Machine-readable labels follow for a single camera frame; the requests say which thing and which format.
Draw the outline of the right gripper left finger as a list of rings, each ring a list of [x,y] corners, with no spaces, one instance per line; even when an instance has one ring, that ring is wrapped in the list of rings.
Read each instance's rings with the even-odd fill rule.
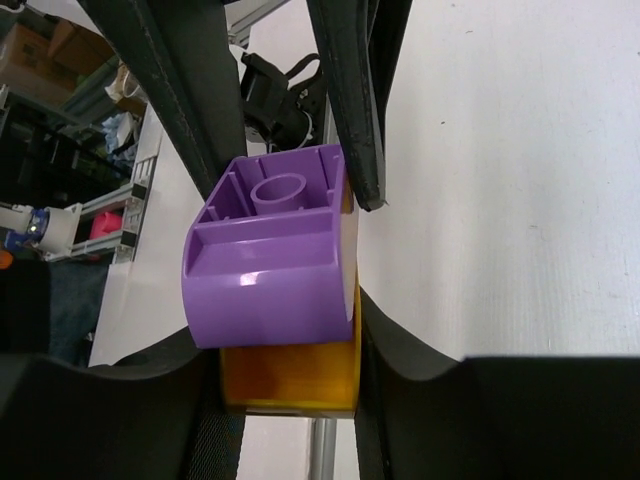
[[[218,358],[158,346],[79,369],[1,358],[4,479],[233,479],[244,420],[225,412]]]

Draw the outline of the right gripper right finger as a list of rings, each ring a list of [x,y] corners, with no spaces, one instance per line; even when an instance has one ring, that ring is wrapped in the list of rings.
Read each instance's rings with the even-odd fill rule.
[[[635,479],[639,362],[454,360],[361,299],[364,479]]]

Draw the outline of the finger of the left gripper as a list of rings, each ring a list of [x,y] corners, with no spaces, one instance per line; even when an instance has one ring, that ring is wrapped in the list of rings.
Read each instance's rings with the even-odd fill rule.
[[[224,2],[84,0],[81,6],[138,81],[196,189],[208,197],[230,162],[247,152]]]
[[[411,0],[308,0],[337,134],[359,206],[386,201],[386,108]]]

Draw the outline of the yellow lego brick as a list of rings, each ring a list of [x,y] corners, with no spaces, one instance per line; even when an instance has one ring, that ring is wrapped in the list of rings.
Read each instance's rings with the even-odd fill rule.
[[[353,337],[347,342],[223,349],[226,406],[248,415],[352,418],[361,376],[361,305],[356,288]]]

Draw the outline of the purple curved lego brick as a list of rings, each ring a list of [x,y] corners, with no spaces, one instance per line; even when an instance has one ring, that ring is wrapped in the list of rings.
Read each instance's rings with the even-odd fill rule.
[[[182,299],[195,344],[349,340],[358,214],[337,144],[234,159],[184,244]]]

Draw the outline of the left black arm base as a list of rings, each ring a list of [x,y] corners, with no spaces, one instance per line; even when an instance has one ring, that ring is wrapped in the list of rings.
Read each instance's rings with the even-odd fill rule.
[[[269,152],[316,146],[324,138],[327,86],[321,67],[298,83],[293,80],[310,64],[320,63],[317,53],[282,72],[256,53],[244,53],[240,81],[246,139],[262,143]]]

